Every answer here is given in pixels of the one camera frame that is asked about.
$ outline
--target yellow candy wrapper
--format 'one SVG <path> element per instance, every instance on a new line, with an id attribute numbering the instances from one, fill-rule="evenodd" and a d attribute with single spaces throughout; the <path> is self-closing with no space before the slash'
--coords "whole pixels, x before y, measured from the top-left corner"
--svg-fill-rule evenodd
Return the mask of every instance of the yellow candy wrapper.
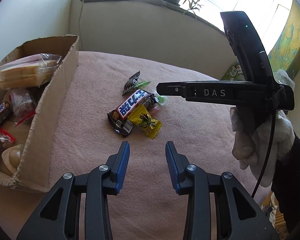
<path id="1" fill-rule="evenodd" d="M 128 119 L 139 126 L 151 139 L 156 136 L 162 126 L 160 121 L 151 118 L 143 104 L 138 106 L 137 109 L 128 116 Z"/>

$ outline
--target cardboard box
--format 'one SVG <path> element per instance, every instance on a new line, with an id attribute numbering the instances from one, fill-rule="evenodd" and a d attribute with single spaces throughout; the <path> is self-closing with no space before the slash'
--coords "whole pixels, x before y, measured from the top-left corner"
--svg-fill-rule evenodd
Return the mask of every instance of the cardboard box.
<path id="1" fill-rule="evenodd" d="M 78 36 L 56 36 L 27 41 L 15 48 L 0 66 L 38 53 L 63 57 L 51 82 L 45 87 L 25 143 L 17 172 L 11 177 L 0 171 L 0 184 L 17 189 L 49 191 L 49 166 L 53 136 L 63 99 L 78 65 Z M 6 91 L 0 90 L 0 103 Z"/>

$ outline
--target pink towel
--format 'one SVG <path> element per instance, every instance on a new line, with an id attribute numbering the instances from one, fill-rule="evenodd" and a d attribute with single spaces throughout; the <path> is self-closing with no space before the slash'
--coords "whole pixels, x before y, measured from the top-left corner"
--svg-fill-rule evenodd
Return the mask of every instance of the pink towel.
<path id="1" fill-rule="evenodd" d="M 51 186 L 65 173 L 88 173 L 117 153 L 123 140 L 130 143 L 130 160 L 123 189 L 109 196 L 109 212 L 114 239 L 182 239 L 187 196 L 172 188 L 165 158 L 165 143 L 174 142 L 206 172 L 233 173 L 251 193 L 256 183 L 249 169 L 242 171 L 232 157 L 234 133 L 230 106 L 186 102 L 169 97 L 168 104 L 155 115 L 162 128 L 153 139 L 134 127 L 127 138 L 116 134 L 106 113 L 123 101 L 123 86 L 140 71 L 140 81 L 159 82 L 213 80 L 192 70 L 154 61 L 98 52 L 80 52 L 79 66 L 71 81 L 60 112 L 50 160 Z M 257 201 L 270 192 L 260 188 Z M 82 198 L 80 239 L 83 238 L 84 197 Z"/>

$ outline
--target gloved hand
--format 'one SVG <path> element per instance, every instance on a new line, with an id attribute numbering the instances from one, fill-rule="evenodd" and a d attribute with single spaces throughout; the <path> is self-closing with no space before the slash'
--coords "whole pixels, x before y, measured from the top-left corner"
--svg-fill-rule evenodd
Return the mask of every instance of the gloved hand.
<path id="1" fill-rule="evenodd" d="M 239 161 L 240 169 L 245 170 L 250 166 L 253 176 L 258 179 L 266 158 L 272 116 L 269 116 L 268 120 L 250 135 L 244 132 L 243 122 L 240 119 L 236 107 L 230 108 L 230 118 L 232 131 L 235 132 L 232 155 Z M 274 139 L 270 157 L 260 183 L 262 187 L 268 187 L 271 184 L 276 161 L 284 159 L 287 153 L 290 152 L 293 142 L 294 132 L 291 122 L 287 119 L 283 111 L 279 111 L 276 114 Z"/>

